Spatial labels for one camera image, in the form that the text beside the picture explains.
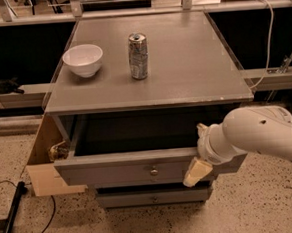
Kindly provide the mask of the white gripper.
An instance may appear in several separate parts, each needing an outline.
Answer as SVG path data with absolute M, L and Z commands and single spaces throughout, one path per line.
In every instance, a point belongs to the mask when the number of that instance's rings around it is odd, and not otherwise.
M 183 184 L 192 188 L 202 178 L 206 177 L 212 170 L 213 165 L 230 162 L 235 156 L 246 155 L 246 151 L 233 146 L 223 134 L 221 124 L 207 126 L 199 123 L 197 125 L 197 151 L 200 160 L 194 157 L 184 175 Z

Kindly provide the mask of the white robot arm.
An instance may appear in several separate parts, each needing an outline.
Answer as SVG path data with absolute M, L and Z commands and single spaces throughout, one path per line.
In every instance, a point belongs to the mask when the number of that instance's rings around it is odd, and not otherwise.
M 192 188 L 214 165 L 248 152 L 292 162 L 292 114 L 282 106 L 246 106 L 228 113 L 223 122 L 197 125 L 198 155 L 192 158 L 183 184 Z

